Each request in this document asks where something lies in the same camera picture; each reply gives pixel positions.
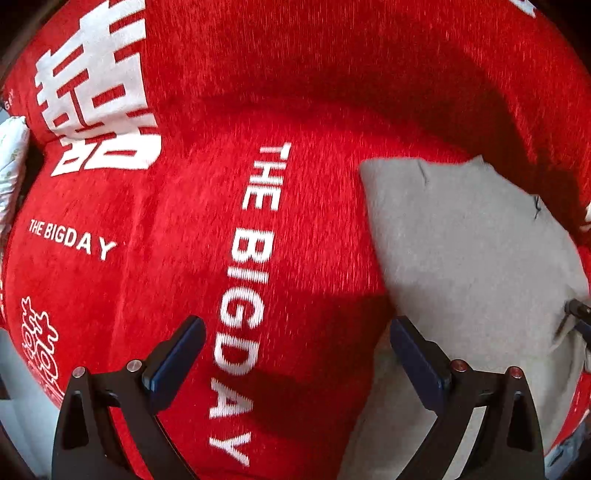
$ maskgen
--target white chinese character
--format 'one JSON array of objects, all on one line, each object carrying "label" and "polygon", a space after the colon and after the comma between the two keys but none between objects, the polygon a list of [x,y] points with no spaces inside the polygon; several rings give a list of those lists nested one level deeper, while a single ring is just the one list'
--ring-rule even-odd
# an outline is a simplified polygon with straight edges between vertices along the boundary
[{"label": "white chinese character", "polygon": [[[79,171],[83,164],[85,170],[146,169],[160,155],[160,136],[139,131],[157,127],[153,114],[128,116],[148,108],[139,53],[115,61],[116,52],[145,39],[145,20],[110,32],[112,24],[144,9],[145,0],[124,0],[112,7],[107,0],[80,19],[80,29],[54,54],[47,51],[37,62],[35,84],[41,86],[37,102],[45,108],[43,118],[62,145],[72,146],[51,176]],[[67,89],[70,82],[73,90]],[[116,136],[92,140],[105,134]]]},{"label": "white chinese character", "polygon": [[523,13],[535,18],[535,6],[529,0],[509,0],[509,2],[519,8]]},{"label": "white chinese character", "polygon": [[37,313],[31,306],[31,297],[21,300],[22,348],[27,356],[27,365],[43,386],[43,390],[57,403],[64,399],[64,392],[57,380],[59,372],[53,358],[59,335],[49,322],[47,312]]}]

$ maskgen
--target screw head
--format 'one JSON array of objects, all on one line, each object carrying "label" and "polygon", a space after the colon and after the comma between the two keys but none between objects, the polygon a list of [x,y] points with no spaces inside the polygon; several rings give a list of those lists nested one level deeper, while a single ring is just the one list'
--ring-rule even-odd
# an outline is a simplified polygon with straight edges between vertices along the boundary
[{"label": "screw head", "polygon": [[130,372],[137,372],[142,368],[142,362],[140,360],[131,360],[127,363],[127,370]]},{"label": "screw head", "polygon": [[456,360],[452,360],[451,366],[456,372],[465,372],[466,370],[468,370],[468,364],[464,360],[460,360],[459,358]]},{"label": "screw head", "polygon": [[82,375],[86,373],[86,368],[84,367],[76,367],[72,372],[72,376],[74,378],[80,378]]},{"label": "screw head", "polygon": [[519,367],[509,367],[507,371],[513,378],[523,378],[524,376],[523,370]]}]

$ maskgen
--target gray fabric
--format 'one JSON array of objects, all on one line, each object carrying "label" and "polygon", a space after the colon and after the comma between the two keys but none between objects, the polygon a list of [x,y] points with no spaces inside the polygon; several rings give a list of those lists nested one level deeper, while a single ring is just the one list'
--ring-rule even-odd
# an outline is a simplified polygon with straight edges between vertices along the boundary
[{"label": "gray fabric", "polygon": [[[565,329],[555,338],[565,301],[588,296],[568,233],[538,198],[481,157],[461,166],[370,160],[361,176],[376,253],[399,313],[475,369],[521,366],[548,449],[584,362],[578,333]],[[475,411],[446,478],[460,475],[482,414]],[[434,419],[384,345],[339,480],[395,479]]]}]

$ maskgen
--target red pillow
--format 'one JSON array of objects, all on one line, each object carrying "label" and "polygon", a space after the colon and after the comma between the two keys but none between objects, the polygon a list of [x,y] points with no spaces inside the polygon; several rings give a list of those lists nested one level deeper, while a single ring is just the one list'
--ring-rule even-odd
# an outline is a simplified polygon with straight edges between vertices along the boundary
[{"label": "red pillow", "polygon": [[197,314],[161,419],[199,477],[335,478],[392,316],[362,160],[483,154],[589,239],[589,77],[525,10],[68,2],[4,87],[46,158],[4,311],[56,404],[76,366],[122,368]]}]

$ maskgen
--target black metal bracket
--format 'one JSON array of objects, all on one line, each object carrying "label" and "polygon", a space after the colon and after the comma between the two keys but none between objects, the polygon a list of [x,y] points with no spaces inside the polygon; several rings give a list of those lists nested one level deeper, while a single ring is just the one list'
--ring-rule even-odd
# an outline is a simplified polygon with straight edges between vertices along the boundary
[{"label": "black metal bracket", "polygon": [[392,321],[390,340],[423,406],[437,413],[398,480],[441,480],[476,407],[486,413],[459,479],[544,480],[540,425],[521,368],[497,374],[475,371],[464,360],[450,362],[406,317]]},{"label": "black metal bracket", "polygon": [[591,346],[591,307],[576,299],[570,300],[564,306],[564,312],[577,320],[574,329],[580,332],[587,347]]},{"label": "black metal bracket", "polygon": [[170,405],[204,343],[202,319],[190,316],[145,361],[132,360],[105,374],[76,368],[57,422],[52,478],[140,480],[109,412],[118,407],[155,479],[197,480],[155,415]]}]

